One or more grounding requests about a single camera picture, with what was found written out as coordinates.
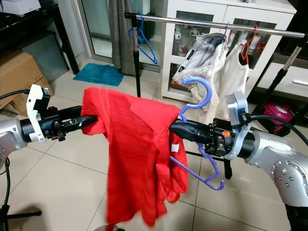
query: orange label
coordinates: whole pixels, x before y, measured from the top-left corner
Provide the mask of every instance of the orange label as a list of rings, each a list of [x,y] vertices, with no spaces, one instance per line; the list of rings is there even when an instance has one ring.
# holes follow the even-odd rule
[[[229,132],[229,131],[223,131],[222,132],[222,135],[224,136],[224,137],[230,137],[230,135],[231,135],[231,133]]]

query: tripod stand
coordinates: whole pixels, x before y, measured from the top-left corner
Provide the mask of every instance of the tripod stand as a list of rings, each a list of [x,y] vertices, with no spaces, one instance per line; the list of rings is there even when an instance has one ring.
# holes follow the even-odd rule
[[[16,218],[28,218],[28,217],[35,217],[40,216],[42,211],[32,212],[32,213],[22,213],[22,214],[12,214],[8,215],[8,211],[10,206],[8,205],[9,195],[10,195],[10,188],[11,188],[11,178],[10,178],[10,171],[9,171],[9,159],[7,158],[5,161],[5,172],[6,172],[6,179],[7,179],[7,189],[4,204],[0,208],[0,230],[2,224],[4,224],[4,231],[9,231],[9,223],[8,220],[16,219]]]

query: red shirt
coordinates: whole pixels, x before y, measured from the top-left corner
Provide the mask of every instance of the red shirt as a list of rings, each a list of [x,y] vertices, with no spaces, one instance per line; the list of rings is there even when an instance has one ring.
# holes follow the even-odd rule
[[[187,166],[182,139],[169,132],[179,111],[114,90],[85,90],[81,115],[97,115],[98,121],[83,133],[103,133],[109,141],[109,224],[130,220],[141,211],[144,222],[152,226],[167,212],[165,199],[174,203],[187,192],[187,171],[170,160],[172,155]],[[172,144],[179,144],[177,152],[171,151]]]

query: table leg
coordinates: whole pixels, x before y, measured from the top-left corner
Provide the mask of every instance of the table leg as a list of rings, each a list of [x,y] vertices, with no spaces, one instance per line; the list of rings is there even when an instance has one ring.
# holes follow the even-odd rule
[[[64,52],[67,55],[69,64],[71,65],[71,68],[72,68],[74,75],[76,75],[79,72],[79,67],[78,67],[78,64],[76,62],[71,43],[69,42],[67,32],[66,32],[66,29],[64,27],[64,23],[63,23],[61,14],[60,14],[59,7],[55,8],[55,10],[54,10],[53,20],[54,20],[54,23],[57,27],[60,39],[61,39],[62,44],[63,44]]]

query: clothing rack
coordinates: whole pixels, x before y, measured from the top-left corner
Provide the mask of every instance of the clothing rack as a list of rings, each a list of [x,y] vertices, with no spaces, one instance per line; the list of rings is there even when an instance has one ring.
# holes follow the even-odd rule
[[[138,39],[137,39],[137,20],[141,20],[141,16],[136,13],[124,13],[125,18],[131,20],[131,25],[133,27],[133,37],[134,37],[134,64],[135,64],[135,74],[136,74],[136,86],[137,86],[137,96],[141,97],[140,92],[140,66],[139,66],[139,51],[138,51]],[[174,23],[174,24],[181,24],[181,25],[189,25],[189,26],[201,26],[201,27],[212,27],[218,29],[229,29],[229,30],[237,30],[237,31],[248,31],[254,32],[255,28],[253,26],[243,26],[243,25],[236,25],[236,24],[225,24],[225,23],[214,23],[214,22],[206,22],[206,21],[197,21],[197,20],[188,20],[188,19],[178,19],[178,18],[167,18],[167,17],[158,17],[158,16],[147,16],[142,15],[144,21],[152,21],[152,22],[161,22],[161,23]],[[269,29],[264,27],[257,28],[258,33],[260,34],[267,34],[267,35],[278,35],[278,36],[285,36],[291,38],[298,38],[299,43],[297,47],[294,49],[291,56],[288,58],[282,69],[277,73],[277,76],[273,80],[273,83],[270,85],[269,89],[263,94],[263,98],[259,101],[258,105],[254,109],[253,113],[259,112],[264,103],[269,99],[270,95],[273,93],[277,85],[281,82],[283,77],[287,74],[289,67],[292,65],[293,61],[296,59],[300,51],[308,42],[308,34],[293,32],[293,31],[285,31],[285,30],[276,30],[276,29]],[[299,115],[305,115],[308,113],[308,104],[298,112]],[[294,116],[294,118],[290,121],[293,125],[298,122],[301,116]],[[285,136],[288,134],[286,129],[282,129],[279,132],[280,136]]]

